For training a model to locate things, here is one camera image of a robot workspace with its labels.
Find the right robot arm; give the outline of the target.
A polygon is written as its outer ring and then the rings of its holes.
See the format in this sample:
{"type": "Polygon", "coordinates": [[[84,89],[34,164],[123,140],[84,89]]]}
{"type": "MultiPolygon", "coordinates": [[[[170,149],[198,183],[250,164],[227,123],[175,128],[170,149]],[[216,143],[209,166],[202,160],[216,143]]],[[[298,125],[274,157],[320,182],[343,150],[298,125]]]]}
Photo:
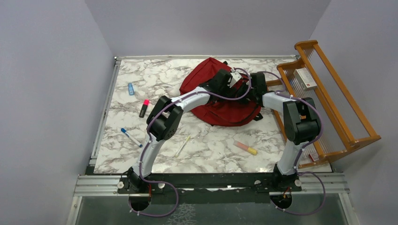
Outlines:
{"type": "Polygon", "coordinates": [[[298,176],[298,163],[306,146],[317,141],[323,133],[322,120],[310,97],[285,95],[282,91],[269,91],[265,81],[266,71],[250,74],[250,99],[265,108],[283,115],[283,130],[287,138],[280,160],[271,177],[271,186],[284,190],[298,176]]]}

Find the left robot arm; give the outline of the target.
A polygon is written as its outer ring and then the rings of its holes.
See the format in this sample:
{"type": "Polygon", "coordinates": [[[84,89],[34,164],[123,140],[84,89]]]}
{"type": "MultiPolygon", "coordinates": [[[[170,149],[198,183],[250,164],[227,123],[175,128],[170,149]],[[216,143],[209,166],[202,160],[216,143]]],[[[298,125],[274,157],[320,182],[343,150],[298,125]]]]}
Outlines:
{"type": "Polygon", "coordinates": [[[243,80],[238,68],[231,71],[219,70],[216,75],[200,84],[186,94],[178,97],[161,97],[147,118],[147,138],[136,163],[127,171],[130,187],[135,192],[143,192],[150,182],[147,177],[152,172],[153,163],[166,140],[176,132],[184,113],[207,104],[212,97],[228,101],[237,101],[244,98],[250,91],[252,80],[247,74],[247,89],[244,94],[235,97],[229,94],[231,87],[243,80]]]}

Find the light blue highlighter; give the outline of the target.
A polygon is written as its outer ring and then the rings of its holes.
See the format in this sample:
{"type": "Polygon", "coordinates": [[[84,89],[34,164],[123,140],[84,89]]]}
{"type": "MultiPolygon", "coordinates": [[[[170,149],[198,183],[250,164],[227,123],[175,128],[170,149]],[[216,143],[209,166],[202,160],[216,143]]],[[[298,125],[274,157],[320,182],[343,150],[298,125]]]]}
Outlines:
{"type": "Polygon", "coordinates": [[[133,96],[135,94],[132,83],[128,83],[128,93],[130,96],[133,96]]]}

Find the red backpack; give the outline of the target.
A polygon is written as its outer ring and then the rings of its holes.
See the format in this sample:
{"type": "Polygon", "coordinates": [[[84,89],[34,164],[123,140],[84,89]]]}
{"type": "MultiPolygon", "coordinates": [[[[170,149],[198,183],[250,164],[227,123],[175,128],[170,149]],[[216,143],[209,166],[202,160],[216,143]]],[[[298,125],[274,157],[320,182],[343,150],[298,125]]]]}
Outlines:
{"type": "MultiPolygon", "coordinates": [[[[209,81],[220,69],[230,71],[231,67],[214,58],[202,61],[184,79],[179,89],[180,94],[186,94],[209,81]]],[[[212,126],[239,127],[254,120],[260,111],[261,106],[252,100],[227,101],[216,98],[192,109],[191,113],[212,126]]]]}

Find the blue capped pen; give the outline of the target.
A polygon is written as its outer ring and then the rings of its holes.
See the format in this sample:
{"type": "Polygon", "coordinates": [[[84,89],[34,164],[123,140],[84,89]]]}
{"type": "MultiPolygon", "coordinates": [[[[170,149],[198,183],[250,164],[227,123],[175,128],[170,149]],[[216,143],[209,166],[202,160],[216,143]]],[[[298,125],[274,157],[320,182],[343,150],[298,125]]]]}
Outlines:
{"type": "Polygon", "coordinates": [[[128,133],[128,131],[125,128],[121,128],[121,132],[124,133],[130,140],[132,140],[138,147],[143,147],[143,145],[135,139],[131,134],[128,133]]]}

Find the pink black highlighter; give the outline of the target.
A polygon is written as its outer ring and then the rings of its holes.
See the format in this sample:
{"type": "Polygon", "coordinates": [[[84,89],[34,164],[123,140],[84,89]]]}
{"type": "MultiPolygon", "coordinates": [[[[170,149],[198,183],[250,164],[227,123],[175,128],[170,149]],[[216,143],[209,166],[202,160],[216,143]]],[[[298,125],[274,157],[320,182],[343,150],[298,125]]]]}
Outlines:
{"type": "Polygon", "coordinates": [[[149,99],[145,99],[145,100],[144,100],[144,102],[143,102],[143,104],[142,104],[142,107],[141,107],[141,110],[140,110],[140,112],[139,112],[139,117],[140,117],[140,118],[144,118],[145,113],[146,113],[146,111],[147,111],[147,108],[148,108],[148,106],[149,106],[149,103],[150,103],[150,100],[149,100],[149,99]]]}

